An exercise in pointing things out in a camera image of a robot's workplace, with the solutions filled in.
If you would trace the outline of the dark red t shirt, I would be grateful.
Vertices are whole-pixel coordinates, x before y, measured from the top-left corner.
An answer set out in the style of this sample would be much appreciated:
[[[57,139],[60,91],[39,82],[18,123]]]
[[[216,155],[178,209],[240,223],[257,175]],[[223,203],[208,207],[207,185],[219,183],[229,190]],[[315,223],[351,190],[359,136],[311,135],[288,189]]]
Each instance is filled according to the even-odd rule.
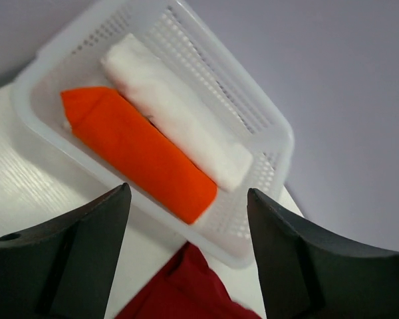
[[[232,300],[201,251],[186,243],[117,318],[258,318]]]

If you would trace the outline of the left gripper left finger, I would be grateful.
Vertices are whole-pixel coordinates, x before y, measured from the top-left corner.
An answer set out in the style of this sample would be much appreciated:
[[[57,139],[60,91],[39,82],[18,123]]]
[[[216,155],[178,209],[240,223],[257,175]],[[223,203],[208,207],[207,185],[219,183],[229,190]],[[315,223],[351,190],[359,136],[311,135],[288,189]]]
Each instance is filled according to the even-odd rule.
[[[131,199],[124,183],[0,237],[0,318],[103,318]]]

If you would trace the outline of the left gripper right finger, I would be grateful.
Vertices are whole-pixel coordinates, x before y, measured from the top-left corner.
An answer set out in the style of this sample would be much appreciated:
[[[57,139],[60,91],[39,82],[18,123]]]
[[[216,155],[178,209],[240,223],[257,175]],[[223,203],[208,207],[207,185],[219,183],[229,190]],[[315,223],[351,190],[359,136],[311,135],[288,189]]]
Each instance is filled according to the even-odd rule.
[[[399,252],[328,231],[258,189],[247,215],[268,318],[399,318]]]

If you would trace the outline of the white plastic basket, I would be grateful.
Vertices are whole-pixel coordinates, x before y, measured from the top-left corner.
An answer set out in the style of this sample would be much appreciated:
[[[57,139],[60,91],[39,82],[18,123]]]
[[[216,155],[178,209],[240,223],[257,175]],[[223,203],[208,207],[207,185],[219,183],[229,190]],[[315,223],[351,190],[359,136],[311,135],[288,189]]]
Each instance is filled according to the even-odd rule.
[[[219,191],[198,222],[186,225],[139,188],[132,202],[201,250],[232,268],[253,262],[247,191],[278,198],[294,148],[293,130],[266,93],[184,1],[98,1],[38,52],[17,77],[11,95],[22,122],[107,187],[125,182],[65,127],[60,93],[106,86],[100,59],[131,33],[193,91],[194,114],[219,126],[254,157],[247,177],[232,192]]]

